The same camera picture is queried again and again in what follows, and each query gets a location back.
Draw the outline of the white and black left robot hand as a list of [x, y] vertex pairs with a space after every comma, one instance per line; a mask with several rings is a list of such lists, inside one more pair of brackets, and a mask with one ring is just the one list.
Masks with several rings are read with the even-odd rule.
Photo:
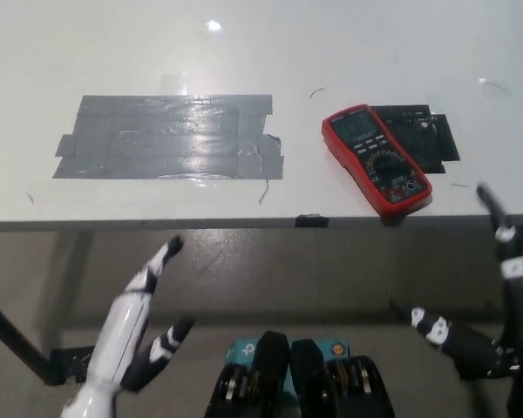
[[183, 246], [181, 236], [172, 237], [114, 298], [92, 351], [85, 383], [64, 405], [63, 417], [115, 417], [120, 393], [140, 392], [169, 364], [195, 319], [182, 317], [143, 351], [139, 345], [149, 323], [158, 279]]

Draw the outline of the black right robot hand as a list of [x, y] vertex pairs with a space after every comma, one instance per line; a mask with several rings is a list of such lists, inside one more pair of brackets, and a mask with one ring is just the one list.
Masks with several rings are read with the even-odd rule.
[[476, 193], [489, 212], [496, 243], [506, 316], [501, 336], [491, 338], [423, 307], [393, 300], [390, 306], [431, 347], [452, 359], [461, 380], [512, 379], [507, 414], [523, 417], [523, 227], [510, 220], [488, 185], [477, 185]]

